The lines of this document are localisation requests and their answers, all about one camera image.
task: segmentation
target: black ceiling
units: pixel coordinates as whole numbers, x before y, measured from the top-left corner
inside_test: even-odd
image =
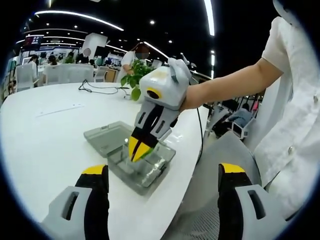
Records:
[[[124,31],[94,20],[62,14],[40,14],[27,19],[30,34],[84,39],[86,33],[99,33],[109,45],[130,50],[137,39],[147,41],[167,56],[180,56],[196,64],[196,70],[211,75],[211,50],[215,51],[215,77],[221,77],[254,64],[261,56],[276,17],[272,0],[211,0],[215,36],[210,36],[204,0],[54,0],[50,10],[77,12],[112,23]],[[81,46],[83,42],[63,39]],[[151,51],[150,59],[166,59]]]

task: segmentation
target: clear plastic box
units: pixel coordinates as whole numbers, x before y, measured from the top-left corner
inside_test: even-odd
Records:
[[[109,169],[139,195],[146,195],[163,179],[165,169],[176,151],[159,142],[154,150],[137,162],[129,159],[128,139],[133,128],[118,121],[84,133],[94,149],[107,158]]]

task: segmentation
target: green plant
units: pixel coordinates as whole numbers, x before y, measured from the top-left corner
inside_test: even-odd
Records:
[[[140,60],[135,60],[132,64],[133,75],[127,74],[121,79],[121,86],[123,87],[125,84],[129,84],[132,89],[131,99],[137,101],[141,95],[140,91],[140,79],[151,73],[154,68],[150,66],[144,65],[144,63]]]
[[[74,57],[73,56],[67,56],[64,60],[65,64],[73,64],[75,63]]]

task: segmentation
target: hand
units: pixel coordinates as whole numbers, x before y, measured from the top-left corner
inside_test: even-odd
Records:
[[[129,71],[127,71],[126,72],[127,74],[129,74],[129,75],[133,75],[133,74],[135,74],[135,72],[131,69],[131,70],[129,70]]]
[[[186,91],[185,100],[180,108],[180,112],[200,107],[203,104],[201,96],[202,91],[200,84],[189,86]]]

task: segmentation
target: black cable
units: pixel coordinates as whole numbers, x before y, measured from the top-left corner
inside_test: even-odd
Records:
[[[196,111],[198,113],[199,124],[200,124],[200,135],[201,135],[201,151],[200,151],[198,159],[196,161],[196,164],[198,164],[198,162],[200,161],[200,158],[202,156],[202,152],[204,150],[204,138],[202,137],[202,124],[201,124],[201,118],[200,118],[200,113],[199,113],[199,108],[198,107],[196,108]]]
[[[115,92],[101,92],[101,91],[92,91],[89,88],[86,88],[84,85],[88,84],[90,87],[95,88],[95,89],[115,89]],[[95,94],[106,94],[106,95],[113,95],[119,92],[119,89],[123,90],[125,94],[127,94],[125,89],[129,89],[128,87],[122,87],[122,86],[105,86],[105,87],[100,87],[100,86],[93,86],[91,85],[88,80],[84,80],[81,84],[81,86],[78,88],[79,91],[86,91],[88,93],[95,93]]]

